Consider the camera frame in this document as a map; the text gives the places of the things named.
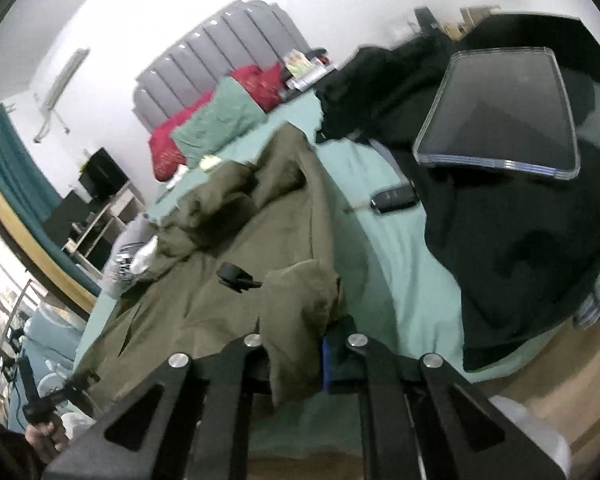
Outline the person's left hand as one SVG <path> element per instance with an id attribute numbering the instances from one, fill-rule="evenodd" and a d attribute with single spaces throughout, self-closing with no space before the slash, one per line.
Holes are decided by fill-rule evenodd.
<path id="1" fill-rule="evenodd" d="M 43 464 L 51 463 L 70 444 L 65 426 L 56 413 L 50 414 L 47 422 L 29 424 L 24 437 Z"/>

